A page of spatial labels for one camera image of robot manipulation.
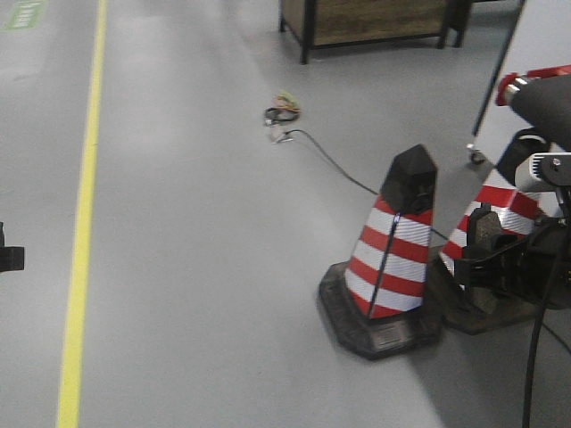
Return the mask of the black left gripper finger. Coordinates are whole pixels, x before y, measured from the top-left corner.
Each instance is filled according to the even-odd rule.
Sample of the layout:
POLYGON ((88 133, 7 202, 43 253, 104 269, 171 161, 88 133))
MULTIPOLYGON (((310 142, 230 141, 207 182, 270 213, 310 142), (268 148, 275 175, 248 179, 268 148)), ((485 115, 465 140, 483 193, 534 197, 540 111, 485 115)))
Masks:
POLYGON ((0 271, 2 273, 22 271, 25 268, 25 248, 22 246, 7 246, 5 244, 4 223, 1 223, 0 235, 0 271))

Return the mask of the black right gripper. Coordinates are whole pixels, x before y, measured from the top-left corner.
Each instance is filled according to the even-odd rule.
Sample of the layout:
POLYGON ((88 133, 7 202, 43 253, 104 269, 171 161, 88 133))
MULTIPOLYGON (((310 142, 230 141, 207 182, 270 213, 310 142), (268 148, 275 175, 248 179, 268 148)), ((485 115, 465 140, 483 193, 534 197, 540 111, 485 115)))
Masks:
POLYGON ((547 306, 569 309, 570 247, 562 251, 566 233, 567 227, 558 219, 545 219, 527 235, 495 235, 490 257, 454 260, 454 281, 502 295, 516 292, 528 302, 539 304, 547 294, 556 258, 563 253, 547 306))

